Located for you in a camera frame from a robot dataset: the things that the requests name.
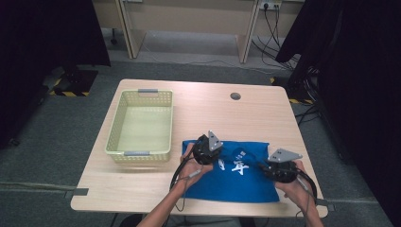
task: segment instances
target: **black cable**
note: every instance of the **black cable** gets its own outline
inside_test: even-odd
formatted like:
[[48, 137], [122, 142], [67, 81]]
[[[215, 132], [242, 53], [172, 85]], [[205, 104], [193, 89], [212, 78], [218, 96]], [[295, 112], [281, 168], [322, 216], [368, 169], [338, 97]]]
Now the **black cable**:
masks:
[[[189, 151], [189, 153], [188, 153], [188, 154], [183, 158], [183, 160], [180, 162], [180, 165], [177, 167], [176, 171], [174, 172], [173, 178], [171, 179], [169, 190], [171, 190], [171, 189], [173, 188], [174, 184], [177, 182], [177, 178], [178, 178], [178, 176], [180, 175], [181, 170], [183, 170], [183, 167], [186, 165], [186, 163], [187, 163], [189, 160], [192, 159], [192, 158], [191, 158], [191, 154], [194, 152], [195, 145], [197, 145], [198, 142], [199, 142], [200, 140], [202, 140], [203, 137], [205, 137], [205, 136], [206, 136], [206, 135], [202, 135], [201, 137], [198, 138], [198, 140], [195, 142], [195, 144], [194, 144], [194, 146], [192, 147], [192, 149]], [[170, 218], [170, 215], [168, 215], [168, 217], [167, 217], [165, 223], [163, 224], [163, 226], [167, 226], [167, 223], [168, 223], [169, 218]]]
[[303, 122], [305, 116], [306, 116], [310, 111], [312, 111], [313, 108], [315, 108], [315, 105], [311, 106], [310, 108], [308, 108], [308, 109], [304, 112], [304, 114], [303, 114], [302, 117], [301, 117], [301, 120], [298, 122], [298, 126], [301, 125], [301, 123]]
[[259, 50], [262, 52], [262, 62], [263, 62], [263, 63], [265, 63], [266, 65], [269, 65], [269, 66], [274, 66], [274, 67], [278, 67], [278, 68], [282, 68], [282, 69], [286, 69], [286, 70], [291, 70], [289, 67], [287, 67], [286, 65], [282, 64], [281, 62], [277, 62], [277, 63], [281, 64], [282, 66], [280, 66], [280, 65], [275, 65], [275, 64], [269, 64], [269, 63], [264, 62], [264, 60], [263, 60], [263, 54], [265, 54], [265, 55], [271, 57], [273, 60], [275, 59], [275, 57], [274, 57], [272, 54], [270, 54], [270, 53], [264, 51], [264, 50], [263, 50], [260, 46], [258, 46], [254, 41], [252, 41], [252, 43], [256, 46], [257, 49], [259, 49]]
[[270, 222], [270, 218], [267, 218], [266, 223], [263, 225], [263, 227], [268, 227]]
[[317, 116], [312, 117], [312, 118], [310, 118], [310, 119], [304, 120], [303, 122], [305, 123], [305, 122], [313, 121], [314, 119], [319, 118], [319, 117], [321, 117], [321, 116], [320, 116], [320, 115], [317, 115]]
[[314, 112], [311, 112], [311, 113], [299, 113], [299, 114], [296, 114], [295, 115], [295, 117], [299, 117], [299, 116], [303, 116], [303, 115], [309, 115], [309, 114], [315, 114], [315, 113], [318, 113], [319, 111], [314, 111]]
[[260, 40], [259, 36], [257, 37], [257, 38], [259, 39], [259, 42], [260, 42], [261, 44], [264, 45], [263, 49], [260, 48], [260, 47], [253, 41], [253, 44], [254, 44], [256, 47], [258, 47], [258, 49], [262, 52], [262, 62], [265, 63], [266, 65], [271, 65], [271, 64], [266, 63], [265, 60], [263, 59], [264, 54], [266, 54], [266, 55], [269, 56], [271, 59], [275, 60], [277, 63], [283, 65], [283, 67], [286, 68], [287, 70], [293, 70], [292, 65], [291, 65], [289, 62], [284, 62], [284, 63], [278, 62], [278, 61], [275, 59], [275, 56], [273, 56], [271, 53], [269, 53], [268, 51], [266, 51], [266, 48], [267, 48], [267, 49], [270, 49], [270, 50], [273, 50], [273, 51], [275, 51], [275, 52], [278, 52], [278, 51], [279, 51], [279, 50], [276, 50], [276, 49], [274, 49], [274, 48], [269, 47], [269, 43], [270, 43], [270, 40], [271, 40], [272, 37], [274, 37], [274, 34], [272, 34], [272, 35], [270, 36], [270, 39], [268, 40], [268, 42], [267, 42], [266, 44], [264, 44], [264, 43]]
[[115, 213], [114, 217], [113, 217], [113, 220], [112, 220], [112, 223], [110, 224], [110, 227], [114, 226], [114, 223], [115, 223], [115, 220], [117, 219], [117, 216], [118, 216], [118, 213]]
[[277, 26], [274, 28], [274, 32], [273, 32], [273, 31], [271, 30], [270, 22], [269, 22], [269, 19], [268, 19], [268, 11], [267, 11], [266, 9], [265, 9], [265, 18], [266, 18], [266, 22], [268, 23], [271, 36], [273, 37], [273, 39], [274, 39], [274, 41], [276, 42], [276, 44], [280, 47], [280, 44], [278, 43], [278, 41], [276, 40], [276, 38], [275, 38], [275, 36], [274, 36], [274, 33], [275, 33], [275, 30], [276, 30]]
[[270, 44], [271, 39], [274, 38], [274, 36], [271, 34], [270, 39], [268, 40], [268, 42], [266, 44], [264, 44], [264, 46], [268, 46]]
[[314, 102], [318, 101], [318, 93], [316, 92], [313, 83], [308, 75], [306, 75], [304, 79], [304, 88]]
[[183, 191], [184, 191], [184, 193], [183, 193], [183, 207], [182, 208], [179, 208], [178, 206], [177, 206], [177, 204], [175, 204], [175, 207], [176, 207], [176, 209], [178, 210], [178, 211], [180, 211], [180, 212], [182, 212], [183, 211], [183, 208], [185, 207], [185, 196], [186, 196], [186, 184], [188, 183], [188, 181], [185, 181], [185, 187], [184, 187], [184, 189], [183, 189]]
[[310, 184], [310, 186], [312, 187], [312, 196], [313, 196], [313, 200], [315, 201], [315, 205], [318, 205], [318, 188], [316, 187], [315, 183], [313, 182], [313, 180], [305, 173], [303, 172], [301, 169], [297, 168], [298, 170], [298, 174], [303, 177], [305, 180], [307, 180], [307, 182]]
[[[274, 49], [274, 48], [272, 48], [272, 47], [270, 47], [269, 46], [269, 43], [270, 43], [270, 40], [271, 40], [271, 37], [270, 37], [270, 39], [268, 40], [268, 42], [265, 44], [265, 43], [263, 43], [263, 41], [262, 40], [260, 40], [260, 37], [259, 36], [257, 36], [257, 39], [259, 40], [259, 42], [262, 44], [262, 45], [264, 45], [267, 49], [269, 49], [269, 50], [272, 50], [272, 51], [274, 51], [274, 52], [279, 52], [279, 50], [276, 50], [276, 49]], [[297, 58], [295, 58], [295, 57], [291, 57], [291, 60], [293, 60], [293, 61], [295, 61], [295, 62], [297, 62], [298, 63], [298, 59]]]
[[276, 12], [276, 26], [274, 29], [277, 31], [277, 45], [281, 49], [280, 40], [278, 39], [278, 20], [280, 18], [280, 10], [279, 10], [278, 6], [274, 5], [274, 7], [275, 7], [275, 12]]
[[309, 102], [307, 102], [307, 103], [300, 102], [300, 103], [298, 103], [298, 104], [303, 105], [303, 106], [308, 106], [308, 107], [315, 105], [313, 102], [312, 102], [312, 103], [309, 103]]

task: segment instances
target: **black curtain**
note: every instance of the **black curtain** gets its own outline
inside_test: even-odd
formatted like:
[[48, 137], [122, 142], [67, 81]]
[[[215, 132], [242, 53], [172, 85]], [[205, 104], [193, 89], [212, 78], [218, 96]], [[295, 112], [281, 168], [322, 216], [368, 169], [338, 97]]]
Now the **black curtain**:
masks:
[[[290, 85], [319, 69], [327, 122], [394, 226], [401, 226], [400, 12], [397, 0], [306, 0], [279, 53], [281, 61], [302, 55]], [[311, 17], [319, 19], [313, 29]]]
[[52, 69], [110, 60], [91, 0], [1, 1], [0, 22], [1, 148]]

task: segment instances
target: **plastic basket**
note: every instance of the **plastic basket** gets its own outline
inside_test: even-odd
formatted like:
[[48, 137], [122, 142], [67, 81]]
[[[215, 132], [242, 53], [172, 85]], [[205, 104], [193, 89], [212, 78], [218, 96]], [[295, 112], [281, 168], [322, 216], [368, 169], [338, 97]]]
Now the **plastic basket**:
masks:
[[115, 112], [106, 153], [117, 163], [166, 162], [171, 148], [172, 91], [125, 90]]

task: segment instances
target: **blue towel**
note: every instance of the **blue towel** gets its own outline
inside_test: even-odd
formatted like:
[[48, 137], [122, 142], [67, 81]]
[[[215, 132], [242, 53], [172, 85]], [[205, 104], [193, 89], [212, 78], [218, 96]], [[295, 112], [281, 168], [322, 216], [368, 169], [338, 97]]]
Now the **blue towel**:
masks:
[[[183, 153], [189, 143], [183, 141]], [[271, 180], [258, 163], [268, 158], [269, 143], [223, 141], [223, 150], [213, 170], [192, 185], [187, 198], [209, 201], [272, 202], [279, 201]]]

